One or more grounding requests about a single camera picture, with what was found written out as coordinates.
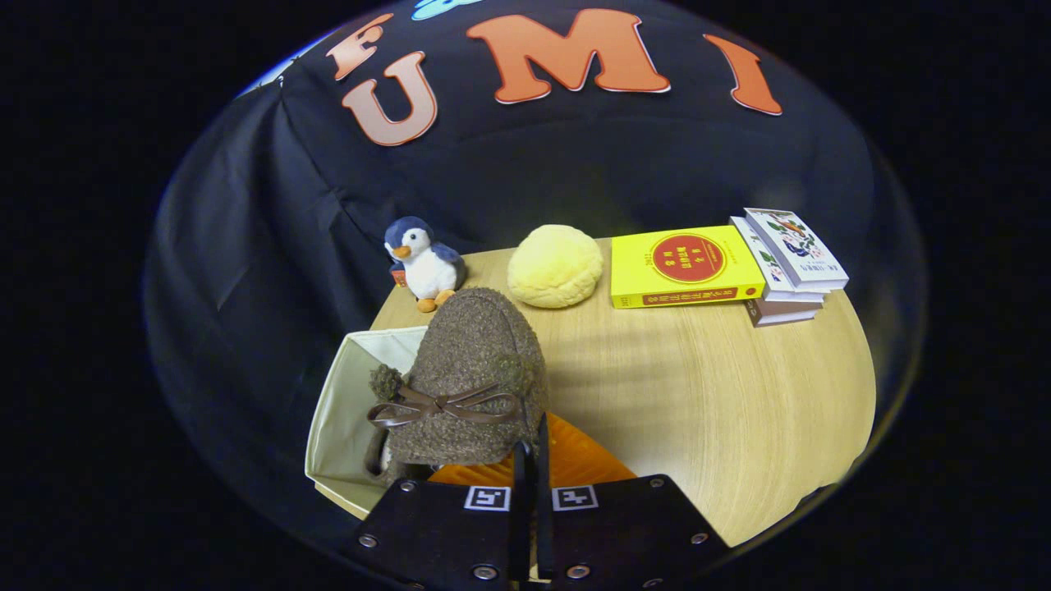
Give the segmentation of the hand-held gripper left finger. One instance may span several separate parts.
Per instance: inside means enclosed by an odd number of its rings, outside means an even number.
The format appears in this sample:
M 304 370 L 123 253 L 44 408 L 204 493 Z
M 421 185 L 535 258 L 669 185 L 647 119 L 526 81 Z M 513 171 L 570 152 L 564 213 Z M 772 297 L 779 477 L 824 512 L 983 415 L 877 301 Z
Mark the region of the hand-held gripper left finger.
M 398 590 L 526 590 L 535 466 L 518 442 L 509 487 L 391 485 L 342 557 Z

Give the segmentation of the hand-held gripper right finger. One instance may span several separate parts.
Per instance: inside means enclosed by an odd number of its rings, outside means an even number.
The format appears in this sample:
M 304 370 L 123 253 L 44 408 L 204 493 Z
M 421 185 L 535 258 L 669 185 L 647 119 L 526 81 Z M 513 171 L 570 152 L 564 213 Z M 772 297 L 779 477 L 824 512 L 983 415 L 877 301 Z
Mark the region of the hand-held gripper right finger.
M 548 590 L 683 590 L 731 548 L 667 474 L 553 487 L 539 424 L 538 573 Z

